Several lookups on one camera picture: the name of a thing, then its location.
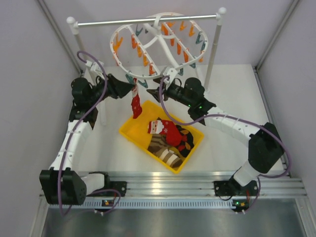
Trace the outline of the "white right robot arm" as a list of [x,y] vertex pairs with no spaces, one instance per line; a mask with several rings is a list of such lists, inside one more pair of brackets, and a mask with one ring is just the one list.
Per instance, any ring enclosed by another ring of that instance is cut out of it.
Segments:
[[156,89],[147,89],[162,106],[173,99],[188,107],[193,119],[190,124],[201,123],[218,129],[248,148],[247,161],[227,181],[220,181],[215,195],[224,200],[233,196],[256,196],[259,194],[259,176],[264,177],[283,156],[285,146],[276,127],[272,123],[256,123],[233,117],[222,111],[216,104],[208,101],[205,89],[197,78],[188,78],[185,84],[177,85],[168,76],[154,80],[159,84]]

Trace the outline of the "red santa sock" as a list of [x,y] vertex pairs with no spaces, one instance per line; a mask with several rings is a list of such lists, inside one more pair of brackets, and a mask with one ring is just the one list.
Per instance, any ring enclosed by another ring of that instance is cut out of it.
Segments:
[[182,135],[178,128],[169,120],[156,119],[150,121],[148,124],[148,133],[164,135],[167,144],[174,147],[178,146],[182,140]]
[[133,82],[135,83],[135,86],[131,90],[132,92],[132,101],[131,101],[131,107],[133,112],[133,119],[138,118],[142,113],[142,107],[140,104],[140,97],[138,92],[138,85],[137,85],[137,78],[133,78]]

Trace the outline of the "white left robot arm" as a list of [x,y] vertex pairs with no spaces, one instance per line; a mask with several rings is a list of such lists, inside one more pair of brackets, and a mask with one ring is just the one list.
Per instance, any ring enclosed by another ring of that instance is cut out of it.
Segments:
[[39,175],[40,184],[49,204],[82,205],[86,196],[107,196],[112,189],[105,172],[92,172],[85,177],[77,174],[78,160],[83,147],[92,133],[97,117],[97,104],[108,97],[120,99],[134,87],[120,81],[112,74],[106,79],[100,76],[92,85],[86,78],[72,81],[73,105],[69,115],[67,132],[56,159]]

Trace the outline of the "white round clip hanger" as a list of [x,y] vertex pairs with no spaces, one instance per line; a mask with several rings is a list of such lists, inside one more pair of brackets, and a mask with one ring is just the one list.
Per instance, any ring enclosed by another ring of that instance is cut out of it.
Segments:
[[[196,69],[203,62],[207,48],[208,37],[194,20],[122,25],[110,39],[116,65],[141,81],[157,78],[164,67],[182,76],[185,67]],[[143,53],[156,65],[157,75],[149,75],[150,63],[144,67]]]

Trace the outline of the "teal clothespin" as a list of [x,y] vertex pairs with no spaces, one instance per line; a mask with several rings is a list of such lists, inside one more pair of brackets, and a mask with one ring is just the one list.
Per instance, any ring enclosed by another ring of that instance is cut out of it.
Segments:
[[129,74],[126,74],[125,77],[130,84],[135,84],[134,77],[130,76]]
[[146,80],[144,80],[144,81],[138,80],[138,83],[139,83],[142,87],[148,88],[148,83],[147,83]]

